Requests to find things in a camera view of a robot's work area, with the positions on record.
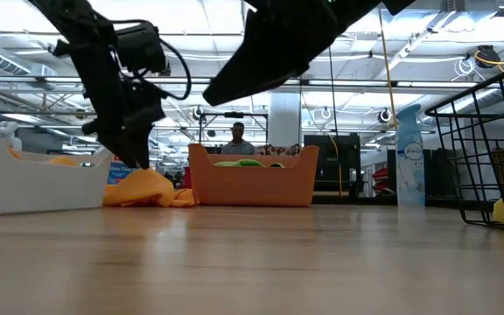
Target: man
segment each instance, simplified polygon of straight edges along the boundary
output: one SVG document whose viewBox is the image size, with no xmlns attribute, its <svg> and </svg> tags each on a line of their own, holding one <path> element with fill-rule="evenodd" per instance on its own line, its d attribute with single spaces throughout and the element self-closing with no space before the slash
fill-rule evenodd
<svg viewBox="0 0 504 315">
<path fill-rule="evenodd" d="M 244 125 L 242 122 L 235 122 L 232 131 L 233 141 L 223 146 L 221 154 L 255 155 L 256 148 L 254 145 L 242 139 L 242 135 L 244 134 Z"/>
</svg>

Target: white tray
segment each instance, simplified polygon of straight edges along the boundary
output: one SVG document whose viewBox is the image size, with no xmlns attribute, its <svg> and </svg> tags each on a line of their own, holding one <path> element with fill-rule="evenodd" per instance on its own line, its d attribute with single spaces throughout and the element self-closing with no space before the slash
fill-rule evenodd
<svg viewBox="0 0 504 315">
<path fill-rule="evenodd" d="M 7 151 L 0 138 L 0 214 L 73 210 L 100 207 L 109 175 L 112 154 L 67 156 L 92 167 L 46 163 L 56 155 Z"/>
</svg>

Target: wire basket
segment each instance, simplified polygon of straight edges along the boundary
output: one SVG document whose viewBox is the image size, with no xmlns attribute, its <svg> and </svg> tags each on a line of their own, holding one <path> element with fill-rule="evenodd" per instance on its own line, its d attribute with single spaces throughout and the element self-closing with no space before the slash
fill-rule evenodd
<svg viewBox="0 0 504 315">
<path fill-rule="evenodd" d="M 504 228 L 504 222 L 494 218 L 494 203 L 504 206 L 504 73 L 441 101 L 425 114 L 437 122 L 464 222 Z"/>
</svg>

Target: orange bin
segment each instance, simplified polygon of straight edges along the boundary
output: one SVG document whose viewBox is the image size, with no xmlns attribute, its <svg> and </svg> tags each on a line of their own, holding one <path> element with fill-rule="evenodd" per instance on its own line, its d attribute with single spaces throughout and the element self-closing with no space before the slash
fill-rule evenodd
<svg viewBox="0 0 504 315">
<path fill-rule="evenodd" d="M 312 203 L 319 148 L 307 146 L 298 157 L 207 154 L 190 144 L 192 189 L 202 205 L 308 207 Z M 275 167 L 225 167 L 218 162 L 254 159 Z"/>
</svg>

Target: white column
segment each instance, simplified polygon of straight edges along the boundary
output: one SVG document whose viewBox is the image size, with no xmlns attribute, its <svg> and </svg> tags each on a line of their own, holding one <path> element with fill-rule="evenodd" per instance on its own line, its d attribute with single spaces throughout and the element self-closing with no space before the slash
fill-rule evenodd
<svg viewBox="0 0 504 315">
<path fill-rule="evenodd" d="M 300 143 L 301 106 L 298 94 L 273 93 L 269 105 L 268 142 L 274 146 Z"/>
</svg>

